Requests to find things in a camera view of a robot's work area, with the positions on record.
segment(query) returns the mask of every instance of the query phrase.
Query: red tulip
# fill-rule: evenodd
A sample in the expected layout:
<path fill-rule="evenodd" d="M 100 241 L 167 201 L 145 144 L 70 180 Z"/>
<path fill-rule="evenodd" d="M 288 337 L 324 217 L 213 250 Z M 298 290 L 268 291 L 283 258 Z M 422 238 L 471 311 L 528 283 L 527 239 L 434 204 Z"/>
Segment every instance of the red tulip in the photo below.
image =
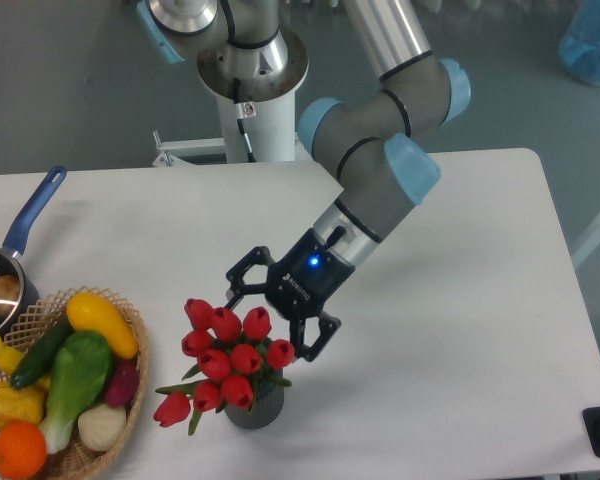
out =
<path fill-rule="evenodd" d="M 204 300 L 190 298 L 184 306 L 184 311 L 195 330 L 208 330 L 211 328 L 213 307 Z"/>
<path fill-rule="evenodd" d="M 267 338 L 271 331 L 271 319 L 269 312 L 264 307 L 257 307 L 249 311 L 244 318 L 244 333 L 247 337 L 262 341 Z"/>
<path fill-rule="evenodd" d="M 247 408 L 253 401 L 253 390 L 249 380 L 242 375 L 231 375 L 222 382 L 220 390 L 229 405 Z"/>
<path fill-rule="evenodd" d="M 229 356 L 222 350 L 210 348 L 198 357 L 198 366 L 209 380 L 222 382 L 231 374 Z"/>
<path fill-rule="evenodd" d="M 266 359 L 271 367 L 280 370 L 293 361 L 294 355 L 295 349 L 291 343 L 286 340 L 274 340 L 267 349 Z"/>
<path fill-rule="evenodd" d="M 216 408 L 221 401 L 220 389 L 209 381 L 200 383 L 193 393 L 193 408 L 199 412 Z"/>
<path fill-rule="evenodd" d="M 185 420 L 191 413 L 189 398 L 182 392 L 167 395 L 162 404 L 153 414 L 153 419 L 160 422 L 161 427 L 170 427 L 174 423 Z"/>
<path fill-rule="evenodd" d="M 247 375 L 257 372 L 262 366 L 262 357 L 260 357 L 258 351 L 255 347 L 246 343 L 236 345 L 231 351 L 229 359 L 233 368 Z"/>
<path fill-rule="evenodd" d="M 188 357 L 197 357 L 211 348 L 213 337 L 206 330 L 193 330 L 182 339 L 182 353 Z"/>
<path fill-rule="evenodd" d="M 230 309 L 220 307 L 213 311 L 211 328 L 216 333 L 218 340 L 231 343 L 242 331 L 242 324 L 238 316 Z"/>

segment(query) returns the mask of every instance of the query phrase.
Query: bok choy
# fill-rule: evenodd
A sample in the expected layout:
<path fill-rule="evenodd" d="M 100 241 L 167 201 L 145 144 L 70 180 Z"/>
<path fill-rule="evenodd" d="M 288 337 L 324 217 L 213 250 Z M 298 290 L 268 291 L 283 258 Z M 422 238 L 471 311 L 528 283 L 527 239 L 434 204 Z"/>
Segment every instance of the bok choy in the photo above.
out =
<path fill-rule="evenodd" d="M 112 368 L 111 349 L 99 333 L 77 332 L 64 342 L 51 367 L 47 416 L 40 424 L 47 453 L 69 444 L 78 416 L 93 404 Z"/>

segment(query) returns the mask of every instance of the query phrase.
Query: white table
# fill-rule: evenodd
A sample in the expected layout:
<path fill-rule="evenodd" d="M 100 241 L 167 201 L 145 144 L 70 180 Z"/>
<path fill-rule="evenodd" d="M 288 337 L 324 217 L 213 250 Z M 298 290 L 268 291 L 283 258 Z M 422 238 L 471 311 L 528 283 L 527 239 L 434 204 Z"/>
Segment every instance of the white table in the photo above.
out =
<path fill-rule="evenodd" d="M 255 245 L 280 258 L 339 187 L 308 162 L 69 172 L 31 231 L 25 271 L 43 296 L 111 288 L 151 337 L 142 413 L 104 478 L 600 470 L 581 417 L 600 406 L 600 356 L 538 157 L 434 157 L 442 180 L 328 302 L 343 327 L 314 363 L 288 368 L 281 416 L 247 433 L 209 413 L 193 438 L 186 422 L 152 420 L 153 389 L 191 365 L 184 302 L 224 304 L 226 270 Z M 42 176 L 0 176 L 0 243 Z"/>

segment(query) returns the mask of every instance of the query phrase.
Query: saucepan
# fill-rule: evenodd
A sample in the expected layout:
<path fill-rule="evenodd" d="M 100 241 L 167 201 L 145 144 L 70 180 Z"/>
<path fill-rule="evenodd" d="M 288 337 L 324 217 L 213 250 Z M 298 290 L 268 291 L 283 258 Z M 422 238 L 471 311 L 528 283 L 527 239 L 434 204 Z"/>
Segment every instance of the saucepan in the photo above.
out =
<path fill-rule="evenodd" d="M 29 230 L 67 175 L 64 167 L 53 167 L 27 201 L 0 247 L 0 336 L 3 337 L 27 307 L 40 298 L 25 275 L 18 258 L 24 253 Z"/>

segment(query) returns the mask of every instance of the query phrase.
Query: wicker basket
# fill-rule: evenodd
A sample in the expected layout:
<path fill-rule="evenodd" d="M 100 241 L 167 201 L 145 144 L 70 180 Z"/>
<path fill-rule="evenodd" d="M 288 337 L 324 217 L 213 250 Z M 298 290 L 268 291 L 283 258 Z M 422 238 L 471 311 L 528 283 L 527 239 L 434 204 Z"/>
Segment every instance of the wicker basket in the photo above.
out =
<path fill-rule="evenodd" d="M 20 315 L 18 321 L 5 335 L 4 343 L 26 352 L 35 341 L 51 326 L 55 325 L 64 313 L 67 301 L 76 293 L 89 291 L 109 300 L 127 320 L 138 339 L 139 350 L 137 368 L 140 374 L 140 385 L 133 400 L 127 408 L 126 427 L 115 444 L 106 452 L 93 452 L 85 447 L 74 428 L 69 446 L 63 451 L 49 455 L 43 469 L 34 477 L 36 479 L 87 479 L 102 472 L 122 450 L 129 438 L 136 421 L 142 397 L 147 386 L 149 366 L 149 342 L 144 322 L 137 310 L 126 299 L 110 290 L 82 287 L 78 290 L 59 291 L 49 295 L 46 300 L 39 300 L 30 306 L 27 312 Z M 8 376 L 0 370 L 0 381 L 8 380 Z"/>

